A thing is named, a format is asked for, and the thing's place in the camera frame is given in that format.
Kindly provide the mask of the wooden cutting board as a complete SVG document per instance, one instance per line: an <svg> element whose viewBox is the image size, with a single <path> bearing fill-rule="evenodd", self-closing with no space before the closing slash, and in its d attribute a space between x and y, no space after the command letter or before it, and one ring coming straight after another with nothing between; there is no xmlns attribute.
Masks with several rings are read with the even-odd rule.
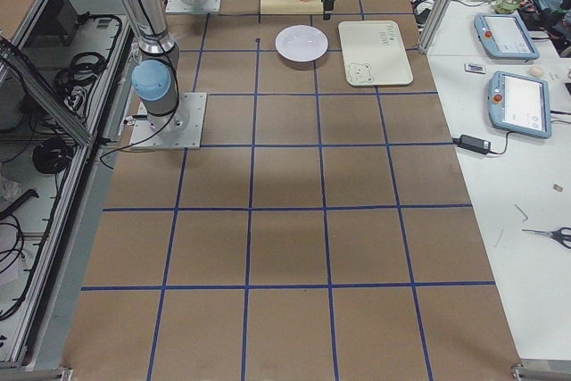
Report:
<svg viewBox="0 0 571 381"><path fill-rule="evenodd" d="M260 0L263 15L318 14L323 12L321 0Z"/></svg>

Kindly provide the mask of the small white card box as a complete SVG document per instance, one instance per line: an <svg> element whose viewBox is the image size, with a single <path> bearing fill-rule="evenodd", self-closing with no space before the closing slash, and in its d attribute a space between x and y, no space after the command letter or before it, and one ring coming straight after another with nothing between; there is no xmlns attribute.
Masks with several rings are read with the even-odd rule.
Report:
<svg viewBox="0 0 571 381"><path fill-rule="evenodd" d="M486 70L485 67L481 64L474 64L474 63L465 63L464 70L468 73L475 73L475 74L485 74Z"/></svg>

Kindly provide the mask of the black scissors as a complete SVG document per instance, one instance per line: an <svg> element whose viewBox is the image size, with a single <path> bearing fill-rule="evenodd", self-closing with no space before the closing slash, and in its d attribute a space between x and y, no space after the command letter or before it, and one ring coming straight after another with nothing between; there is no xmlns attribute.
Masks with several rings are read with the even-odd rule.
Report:
<svg viewBox="0 0 571 381"><path fill-rule="evenodd" d="M558 229L551 230L551 231L525 228L525 229L523 229L523 232L536 234L539 236L546 236L549 239L559 243L563 247L565 247L567 249L571 249L571 246L570 246L571 237L570 237L570 228L569 227L562 227L562 228L558 228Z"/></svg>

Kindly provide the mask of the beige egg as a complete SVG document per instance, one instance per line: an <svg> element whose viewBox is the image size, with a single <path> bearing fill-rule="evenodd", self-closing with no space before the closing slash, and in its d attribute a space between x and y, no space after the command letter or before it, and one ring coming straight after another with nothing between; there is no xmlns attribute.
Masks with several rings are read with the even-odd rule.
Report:
<svg viewBox="0 0 571 381"><path fill-rule="evenodd" d="M540 78L543 76L544 71L540 66L534 65L529 68L528 73L533 77Z"/></svg>

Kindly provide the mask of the cream bear tray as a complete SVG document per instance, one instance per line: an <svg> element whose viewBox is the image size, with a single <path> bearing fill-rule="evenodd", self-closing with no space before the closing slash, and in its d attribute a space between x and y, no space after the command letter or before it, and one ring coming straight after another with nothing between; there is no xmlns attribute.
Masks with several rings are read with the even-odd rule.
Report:
<svg viewBox="0 0 571 381"><path fill-rule="evenodd" d="M346 80L354 87L405 86L413 75L395 21L338 24Z"/></svg>

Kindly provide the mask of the metal hex key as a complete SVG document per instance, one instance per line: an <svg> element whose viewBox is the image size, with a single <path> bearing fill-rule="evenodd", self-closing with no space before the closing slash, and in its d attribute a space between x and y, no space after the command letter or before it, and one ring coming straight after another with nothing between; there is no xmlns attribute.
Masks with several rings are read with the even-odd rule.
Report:
<svg viewBox="0 0 571 381"><path fill-rule="evenodd" d="M517 204L514 204L514 207L522 215L522 222L527 222L529 220L529 217L524 212L524 210L521 207L519 207Z"/></svg>

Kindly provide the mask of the white round plate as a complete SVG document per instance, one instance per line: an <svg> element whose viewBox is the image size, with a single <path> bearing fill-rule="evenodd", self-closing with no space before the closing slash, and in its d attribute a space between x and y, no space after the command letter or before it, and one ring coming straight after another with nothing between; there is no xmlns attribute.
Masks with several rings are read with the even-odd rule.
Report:
<svg viewBox="0 0 571 381"><path fill-rule="evenodd" d="M308 25L294 25L277 34L275 46L287 60L311 62L327 51L328 40L319 29Z"/></svg>

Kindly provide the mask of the far blue teach pendant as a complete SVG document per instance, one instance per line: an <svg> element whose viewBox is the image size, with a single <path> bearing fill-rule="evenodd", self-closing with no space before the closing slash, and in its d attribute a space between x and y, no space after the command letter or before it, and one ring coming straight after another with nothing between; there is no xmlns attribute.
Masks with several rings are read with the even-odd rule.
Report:
<svg viewBox="0 0 571 381"><path fill-rule="evenodd" d="M531 61L540 57L521 18L514 14L477 14L478 40L493 59Z"/></svg>

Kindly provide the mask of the near blue teach pendant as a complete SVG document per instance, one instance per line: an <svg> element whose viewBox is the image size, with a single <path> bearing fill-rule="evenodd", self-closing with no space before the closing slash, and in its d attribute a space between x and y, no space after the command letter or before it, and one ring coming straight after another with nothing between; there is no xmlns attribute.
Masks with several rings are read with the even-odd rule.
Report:
<svg viewBox="0 0 571 381"><path fill-rule="evenodd" d="M494 128L529 137L551 138L547 81L496 71L489 82L487 106Z"/></svg>

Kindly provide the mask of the blue teach pendant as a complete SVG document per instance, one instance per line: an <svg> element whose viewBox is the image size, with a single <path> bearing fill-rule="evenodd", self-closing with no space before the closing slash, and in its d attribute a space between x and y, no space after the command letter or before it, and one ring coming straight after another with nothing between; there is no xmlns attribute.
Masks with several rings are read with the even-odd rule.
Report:
<svg viewBox="0 0 571 381"><path fill-rule="evenodd" d="M496 71L489 82L487 106L494 128L529 137L551 138L547 81Z"/></svg>
<svg viewBox="0 0 571 381"><path fill-rule="evenodd" d="M521 18L514 14L477 14L478 40L493 59L531 61L540 57Z"/></svg>

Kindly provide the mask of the black power adapter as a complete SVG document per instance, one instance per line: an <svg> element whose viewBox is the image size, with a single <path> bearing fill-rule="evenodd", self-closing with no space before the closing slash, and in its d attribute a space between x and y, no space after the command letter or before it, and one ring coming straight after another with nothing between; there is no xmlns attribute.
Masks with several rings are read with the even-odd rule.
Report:
<svg viewBox="0 0 571 381"><path fill-rule="evenodd" d="M456 139L456 145L470 152L487 155L491 152L491 143L478 137L460 135Z"/></svg>

